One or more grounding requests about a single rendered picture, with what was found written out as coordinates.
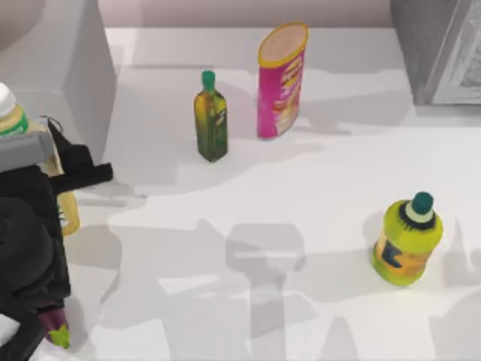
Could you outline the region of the pale yellow bottle white cap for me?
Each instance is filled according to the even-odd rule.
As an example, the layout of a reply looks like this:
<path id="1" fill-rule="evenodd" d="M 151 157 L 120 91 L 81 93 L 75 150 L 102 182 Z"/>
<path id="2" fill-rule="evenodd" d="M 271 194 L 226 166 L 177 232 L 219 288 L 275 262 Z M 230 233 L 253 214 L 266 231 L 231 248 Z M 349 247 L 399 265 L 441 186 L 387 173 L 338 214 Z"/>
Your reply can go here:
<path id="1" fill-rule="evenodd" d="M 53 138 L 53 132 L 47 123 L 30 120 L 12 91 L 7 85 L 0 82 L 0 138 L 27 132 L 46 132 Z M 53 147 L 53 155 L 41 163 L 42 171 L 50 177 L 64 174 L 56 143 Z M 62 234 L 64 236 L 72 235 L 80 228 L 75 195 L 73 192 L 63 193 L 57 197 L 57 202 Z"/>

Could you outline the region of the white sink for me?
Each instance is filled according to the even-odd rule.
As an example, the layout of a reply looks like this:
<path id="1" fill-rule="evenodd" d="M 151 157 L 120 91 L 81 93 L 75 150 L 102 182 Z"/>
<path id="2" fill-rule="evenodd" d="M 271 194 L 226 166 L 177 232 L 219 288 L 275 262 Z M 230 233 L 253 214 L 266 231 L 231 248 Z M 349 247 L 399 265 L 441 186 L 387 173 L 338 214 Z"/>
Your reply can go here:
<path id="1" fill-rule="evenodd" d="M 98 0 L 0 0 L 0 82 L 102 161 L 116 72 Z"/>

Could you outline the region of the purple eggplant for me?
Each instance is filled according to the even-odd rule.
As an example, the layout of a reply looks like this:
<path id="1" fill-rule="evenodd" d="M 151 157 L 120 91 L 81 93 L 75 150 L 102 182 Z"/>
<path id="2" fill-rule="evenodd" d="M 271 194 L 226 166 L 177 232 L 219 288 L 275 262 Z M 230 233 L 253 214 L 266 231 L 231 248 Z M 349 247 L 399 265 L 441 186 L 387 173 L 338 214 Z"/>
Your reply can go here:
<path id="1" fill-rule="evenodd" d="M 66 350 L 69 349 L 71 337 L 64 299 L 57 299 L 41 305 L 38 308 L 38 319 L 44 327 L 44 337 L 50 343 Z"/>

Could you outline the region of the green oil bottle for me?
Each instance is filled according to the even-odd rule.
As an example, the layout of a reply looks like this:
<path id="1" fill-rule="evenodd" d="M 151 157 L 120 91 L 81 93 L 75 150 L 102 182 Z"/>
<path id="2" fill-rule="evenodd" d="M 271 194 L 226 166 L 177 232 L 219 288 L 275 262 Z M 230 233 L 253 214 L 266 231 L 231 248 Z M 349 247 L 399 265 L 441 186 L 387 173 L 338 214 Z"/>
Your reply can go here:
<path id="1" fill-rule="evenodd" d="M 227 102 L 216 89 L 216 75 L 201 73 L 202 90 L 193 102 L 197 150 L 208 162 L 216 162 L 228 152 Z"/>

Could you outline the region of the pink can yellow rim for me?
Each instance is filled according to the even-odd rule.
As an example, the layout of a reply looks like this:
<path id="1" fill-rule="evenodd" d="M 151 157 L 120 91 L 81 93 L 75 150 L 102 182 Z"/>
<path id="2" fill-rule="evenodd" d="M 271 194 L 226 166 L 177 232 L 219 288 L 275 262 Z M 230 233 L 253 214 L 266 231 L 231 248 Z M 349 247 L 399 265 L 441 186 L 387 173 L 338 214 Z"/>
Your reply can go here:
<path id="1" fill-rule="evenodd" d="M 289 130 L 298 118 L 304 55 L 309 36 L 306 23 L 285 23 L 259 46 L 257 135 L 273 139 Z"/>

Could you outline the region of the yellow-green bottle green cap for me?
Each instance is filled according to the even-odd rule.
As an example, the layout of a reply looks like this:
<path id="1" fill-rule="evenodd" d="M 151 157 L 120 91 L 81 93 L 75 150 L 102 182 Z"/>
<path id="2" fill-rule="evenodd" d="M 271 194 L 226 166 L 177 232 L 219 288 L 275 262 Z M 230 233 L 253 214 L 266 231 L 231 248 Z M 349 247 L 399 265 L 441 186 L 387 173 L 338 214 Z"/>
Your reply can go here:
<path id="1" fill-rule="evenodd" d="M 433 196 L 422 191 L 392 203 L 384 213 L 372 265 L 390 284 L 407 287 L 424 274 L 443 236 L 443 223 L 433 205 Z"/>

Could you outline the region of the grey cabinet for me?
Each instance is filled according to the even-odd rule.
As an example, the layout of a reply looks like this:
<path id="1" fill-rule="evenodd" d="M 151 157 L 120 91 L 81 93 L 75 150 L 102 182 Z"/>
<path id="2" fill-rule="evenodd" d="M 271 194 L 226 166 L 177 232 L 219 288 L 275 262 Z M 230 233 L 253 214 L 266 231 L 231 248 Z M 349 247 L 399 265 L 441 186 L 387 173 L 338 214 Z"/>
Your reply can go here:
<path id="1" fill-rule="evenodd" d="M 454 7 L 455 0 L 390 0 L 393 26 L 417 105 L 434 105 L 428 82 Z"/>

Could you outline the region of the pale grey cabinet door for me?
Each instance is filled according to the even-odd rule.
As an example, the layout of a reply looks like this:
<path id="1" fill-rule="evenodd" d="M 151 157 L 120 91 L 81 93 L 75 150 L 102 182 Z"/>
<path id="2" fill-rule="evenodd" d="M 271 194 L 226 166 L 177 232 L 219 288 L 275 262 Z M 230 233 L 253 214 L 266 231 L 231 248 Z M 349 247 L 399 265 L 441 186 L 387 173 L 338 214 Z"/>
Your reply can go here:
<path id="1" fill-rule="evenodd" d="M 481 0 L 455 0 L 428 85 L 435 105 L 481 105 Z"/>

